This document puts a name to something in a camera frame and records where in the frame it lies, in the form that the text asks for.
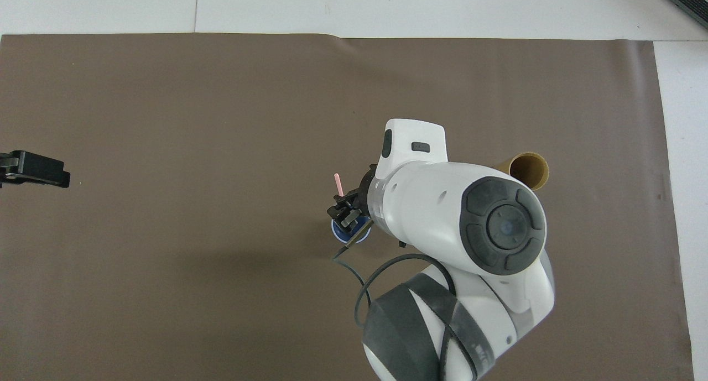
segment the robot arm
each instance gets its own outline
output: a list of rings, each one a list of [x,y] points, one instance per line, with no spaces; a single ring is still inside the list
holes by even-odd
[[[357,215],[442,265],[372,302],[363,343],[379,378],[478,379],[551,311],[546,218],[530,188],[547,165],[518,159],[506,173],[451,163],[441,126],[391,119],[377,166],[336,197],[340,217],[356,201]]]

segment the cardboard tube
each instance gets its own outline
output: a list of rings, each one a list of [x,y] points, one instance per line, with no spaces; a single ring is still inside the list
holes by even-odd
[[[546,159],[533,152],[519,153],[494,168],[520,180],[531,190],[541,189],[549,174]]]

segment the white tile surface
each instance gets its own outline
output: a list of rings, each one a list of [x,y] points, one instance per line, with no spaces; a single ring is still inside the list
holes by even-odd
[[[179,33],[196,0],[0,0],[0,33]]]
[[[708,39],[668,0],[199,0],[197,31]]]
[[[708,43],[655,43],[696,379],[708,379]]]

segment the brown tabletop covering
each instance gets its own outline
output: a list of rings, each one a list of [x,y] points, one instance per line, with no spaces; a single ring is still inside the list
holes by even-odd
[[[556,306],[485,379],[693,378],[652,43],[181,34],[3,36],[0,152],[71,187],[0,190],[0,379],[376,379],[325,210],[393,117],[551,166]]]

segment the pink marker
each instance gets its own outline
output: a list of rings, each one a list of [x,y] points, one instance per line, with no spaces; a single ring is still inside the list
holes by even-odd
[[[334,174],[334,183],[337,184],[337,192],[341,197],[344,197],[344,190],[342,190],[342,181],[339,179],[339,174]]]

